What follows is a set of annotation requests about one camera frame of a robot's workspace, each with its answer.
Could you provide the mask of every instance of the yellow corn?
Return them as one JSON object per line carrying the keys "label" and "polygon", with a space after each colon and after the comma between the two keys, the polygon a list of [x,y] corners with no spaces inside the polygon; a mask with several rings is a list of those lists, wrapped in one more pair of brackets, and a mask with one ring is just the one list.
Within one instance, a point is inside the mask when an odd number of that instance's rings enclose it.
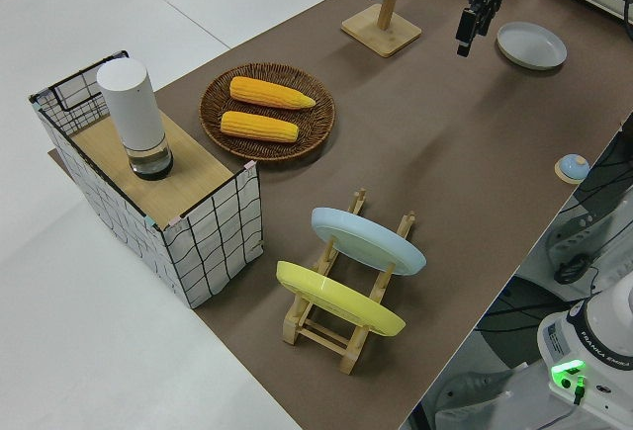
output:
{"label": "yellow corn", "polygon": [[313,107],[314,99],[296,89],[261,81],[252,77],[235,76],[230,80],[230,96],[236,101],[280,109],[304,109]]}
{"label": "yellow corn", "polygon": [[238,111],[226,111],[222,115],[220,131],[226,135],[284,143],[297,141],[299,136],[299,127],[295,124]]}

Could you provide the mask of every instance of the wicker basket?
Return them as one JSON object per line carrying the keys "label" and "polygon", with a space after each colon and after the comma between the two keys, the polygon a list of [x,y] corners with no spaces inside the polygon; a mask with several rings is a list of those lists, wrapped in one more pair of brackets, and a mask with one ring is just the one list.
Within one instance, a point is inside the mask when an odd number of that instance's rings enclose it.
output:
{"label": "wicker basket", "polygon": [[[230,97],[228,89],[234,76],[252,77],[297,89],[315,99],[316,104],[310,109],[293,111],[236,101]],[[299,126],[299,137],[294,143],[277,143],[225,135],[220,131],[220,121],[226,111],[242,111],[291,122]],[[225,150],[257,161],[285,161],[307,155],[327,139],[334,117],[334,101],[324,86],[304,71],[285,64],[252,63],[231,69],[211,83],[200,103],[200,121],[207,135]]]}

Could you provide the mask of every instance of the wooden block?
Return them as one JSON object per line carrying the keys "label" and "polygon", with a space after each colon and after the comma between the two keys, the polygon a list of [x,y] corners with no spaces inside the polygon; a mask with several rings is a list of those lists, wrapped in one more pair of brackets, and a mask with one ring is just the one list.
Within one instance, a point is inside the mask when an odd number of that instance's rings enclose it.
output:
{"label": "wooden block", "polygon": [[372,5],[342,23],[342,30],[383,57],[389,57],[416,40],[422,30],[394,13],[389,26],[378,26],[381,5]]}
{"label": "wooden block", "polygon": [[164,229],[169,221],[207,197],[232,174],[171,119],[163,115],[162,120],[174,155],[174,166],[163,180],[141,180],[132,171],[110,117],[79,131],[72,139],[145,214]]}

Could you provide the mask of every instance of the wooden mug tree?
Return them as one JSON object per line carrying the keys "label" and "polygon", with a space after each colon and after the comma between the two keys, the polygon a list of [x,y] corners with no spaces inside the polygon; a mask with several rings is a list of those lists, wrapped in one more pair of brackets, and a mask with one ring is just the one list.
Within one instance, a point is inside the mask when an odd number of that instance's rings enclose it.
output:
{"label": "wooden mug tree", "polygon": [[422,30],[394,13],[396,0],[383,0],[345,20],[342,30],[383,57],[413,42]]}

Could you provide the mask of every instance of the wire grid basket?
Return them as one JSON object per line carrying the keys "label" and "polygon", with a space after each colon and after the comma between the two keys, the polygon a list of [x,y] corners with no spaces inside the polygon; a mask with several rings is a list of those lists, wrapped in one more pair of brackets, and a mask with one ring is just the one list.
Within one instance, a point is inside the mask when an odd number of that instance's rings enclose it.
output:
{"label": "wire grid basket", "polygon": [[66,170],[114,234],[194,308],[263,253],[259,174],[250,162],[161,229],[72,140],[109,115],[96,81],[117,52],[30,97]]}

